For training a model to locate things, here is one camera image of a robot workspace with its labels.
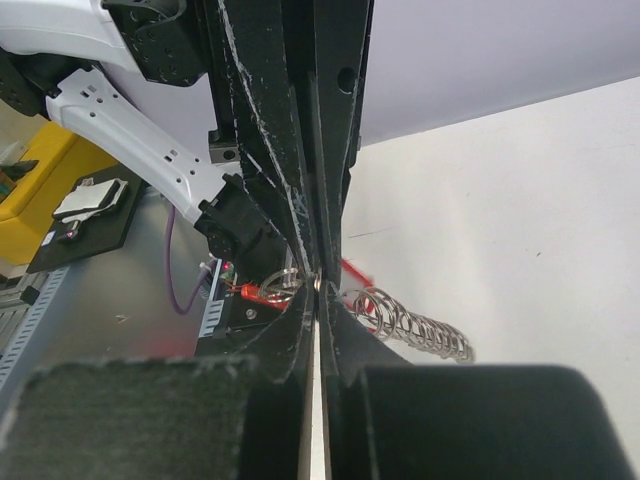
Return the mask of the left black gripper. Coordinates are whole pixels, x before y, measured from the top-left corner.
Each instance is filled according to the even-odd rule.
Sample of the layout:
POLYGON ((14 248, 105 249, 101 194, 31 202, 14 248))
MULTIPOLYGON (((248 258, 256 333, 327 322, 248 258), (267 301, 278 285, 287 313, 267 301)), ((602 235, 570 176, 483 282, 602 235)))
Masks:
POLYGON ((306 278, 318 270, 303 118, 315 60, 311 125, 320 259, 323 278, 338 280, 345 174, 360 135, 373 3, 315 1, 314 55, 311 6, 309 1, 102 3, 145 80, 186 88, 208 77, 216 119, 208 132, 210 160, 237 161, 238 140, 246 187, 306 278))

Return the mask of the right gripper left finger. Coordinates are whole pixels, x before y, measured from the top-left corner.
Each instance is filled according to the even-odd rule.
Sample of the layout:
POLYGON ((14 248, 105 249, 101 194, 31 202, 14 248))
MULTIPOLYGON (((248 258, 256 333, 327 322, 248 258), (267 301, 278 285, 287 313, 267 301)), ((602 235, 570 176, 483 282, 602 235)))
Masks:
POLYGON ((317 294, 238 350, 36 372, 1 425, 5 479, 307 479, 317 294))

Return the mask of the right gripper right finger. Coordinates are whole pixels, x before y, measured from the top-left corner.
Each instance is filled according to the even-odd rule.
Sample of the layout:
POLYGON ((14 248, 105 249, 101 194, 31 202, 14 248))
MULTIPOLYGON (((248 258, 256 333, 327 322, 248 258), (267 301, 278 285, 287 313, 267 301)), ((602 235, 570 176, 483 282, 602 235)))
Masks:
POLYGON ((335 479, 631 479, 605 405, 557 365, 418 366, 319 292, 335 479))

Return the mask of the red handled key organizer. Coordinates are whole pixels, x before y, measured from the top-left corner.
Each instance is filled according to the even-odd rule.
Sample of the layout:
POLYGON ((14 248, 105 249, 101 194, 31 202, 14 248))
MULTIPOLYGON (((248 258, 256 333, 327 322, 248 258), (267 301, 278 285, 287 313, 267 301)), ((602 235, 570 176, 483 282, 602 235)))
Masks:
POLYGON ((459 329, 409 310, 347 260, 341 260, 341 273, 345 306, 378 340, 401 341, 459 364, 475 362, 474 348, 459 329))

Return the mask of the red tag key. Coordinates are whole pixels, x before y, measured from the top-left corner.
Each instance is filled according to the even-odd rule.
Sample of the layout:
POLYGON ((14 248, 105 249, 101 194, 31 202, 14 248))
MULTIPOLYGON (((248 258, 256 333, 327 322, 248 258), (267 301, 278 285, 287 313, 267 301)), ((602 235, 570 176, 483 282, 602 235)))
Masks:
POLYGON ((301 285, 298 269, 288 267, 271 274, 260 285, 243 285, 240 295, 244 300, 283 311, 301 285))

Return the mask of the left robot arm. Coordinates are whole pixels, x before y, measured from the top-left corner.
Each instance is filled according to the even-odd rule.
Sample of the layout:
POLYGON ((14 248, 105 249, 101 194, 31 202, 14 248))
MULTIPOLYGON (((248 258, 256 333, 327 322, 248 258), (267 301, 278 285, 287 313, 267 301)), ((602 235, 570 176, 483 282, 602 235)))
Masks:
POLYGON ((104 149, 163 194, 211 251, 269 274, 281 235, 304 277, 340 278, 370 1, 5 1, 1 98, 104 149), (115 85, 209 84, 203 153, 115 85))

